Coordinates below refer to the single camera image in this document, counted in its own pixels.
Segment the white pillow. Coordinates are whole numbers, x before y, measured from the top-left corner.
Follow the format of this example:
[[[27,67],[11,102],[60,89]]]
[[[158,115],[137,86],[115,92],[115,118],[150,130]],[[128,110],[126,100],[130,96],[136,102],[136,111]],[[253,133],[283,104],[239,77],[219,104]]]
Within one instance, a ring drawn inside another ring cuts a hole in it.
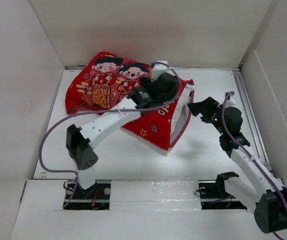
[[[174,107],[171,118],[170,145],[173,146],[181,138],[190,120],[188,104],[194,100],[195,84],[192,79],[181,80],[182,90],[176,102],[171,104]]]

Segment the red patterned pillowcase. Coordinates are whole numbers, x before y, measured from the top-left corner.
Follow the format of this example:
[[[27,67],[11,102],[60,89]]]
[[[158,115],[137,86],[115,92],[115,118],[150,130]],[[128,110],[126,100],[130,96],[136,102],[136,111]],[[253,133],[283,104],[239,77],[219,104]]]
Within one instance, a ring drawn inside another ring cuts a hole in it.
[[[65,96],[68,115],[79,111],[111,109],[140,86],[140,78],[151,74],[151,66],[110,52],[99,52],[72,81]],[[174,106],[149,112],[123,128],[156,146],[169,150]]]

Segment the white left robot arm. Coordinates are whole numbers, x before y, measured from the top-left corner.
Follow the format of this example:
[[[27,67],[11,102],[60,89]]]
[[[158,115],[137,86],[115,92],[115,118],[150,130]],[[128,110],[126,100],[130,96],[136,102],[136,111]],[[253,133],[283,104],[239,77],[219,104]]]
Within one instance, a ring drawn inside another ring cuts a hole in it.
[[[99,159],[94,152],[99,143],[122,126],[174,102],[180,88],[177,74],[165,72],[157,79],[143,77],[140,86],[112,109],[100,111],[97,119],[81,127],[72,124],[67,128],[66,148],[77,169],[77,192],[83,198],[90,198],[96,192],[97,182],[90,169]]]

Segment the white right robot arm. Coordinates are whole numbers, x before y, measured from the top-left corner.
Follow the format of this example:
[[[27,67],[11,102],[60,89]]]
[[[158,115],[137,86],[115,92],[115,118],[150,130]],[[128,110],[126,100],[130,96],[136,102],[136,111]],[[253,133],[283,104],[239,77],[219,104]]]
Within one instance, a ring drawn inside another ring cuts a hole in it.
[[[193,116],[212,124],[219,132],[221,149],[245,174],[225,172],[217,175],[214,190],[220,197],[238,199],[254,216],[265,234],[287,230],[287,187],[271,174],[254,154],[250,142],[241,132],[242,112],[234,107],[235,96],[226,94],[223,103],[212,97],[189,103]]]

